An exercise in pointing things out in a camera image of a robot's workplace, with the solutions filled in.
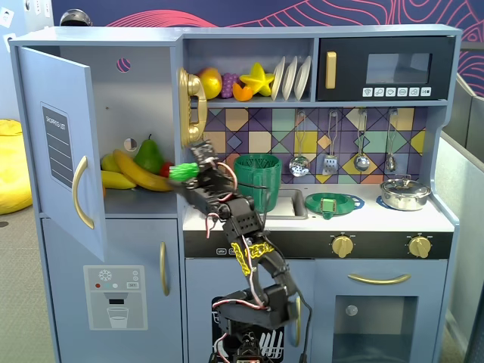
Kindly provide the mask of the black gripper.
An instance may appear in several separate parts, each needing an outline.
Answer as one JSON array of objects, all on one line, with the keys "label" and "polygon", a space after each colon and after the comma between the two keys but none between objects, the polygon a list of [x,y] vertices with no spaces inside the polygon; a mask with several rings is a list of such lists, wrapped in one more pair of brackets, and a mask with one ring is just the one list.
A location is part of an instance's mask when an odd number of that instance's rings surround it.
[{"label": "black gripper", "polygon": [[199,170],[203,171],[184,181],[169,178],[168,183],[174,191],[181,191],[191,205],[215,205],[237,193],[229,177],[214,169],[218,166],[218,156],[210,140],[194,142],[190,150]]}]

